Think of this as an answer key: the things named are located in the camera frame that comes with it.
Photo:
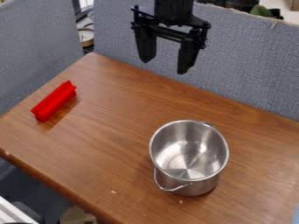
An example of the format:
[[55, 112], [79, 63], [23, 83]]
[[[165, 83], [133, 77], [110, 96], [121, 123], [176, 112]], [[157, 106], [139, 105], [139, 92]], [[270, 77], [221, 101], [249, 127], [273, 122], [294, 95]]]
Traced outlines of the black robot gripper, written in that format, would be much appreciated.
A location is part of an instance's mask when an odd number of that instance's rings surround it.
[[134, 5], [134, 42], [139, 60], [146, 63], [156, 56], [156, 38], [181, 42], [177, 74], [193, 66], [198, 50], [205, 47], [210, 23], [192, 14], [193, 0], [153, 0], [153, 6]]

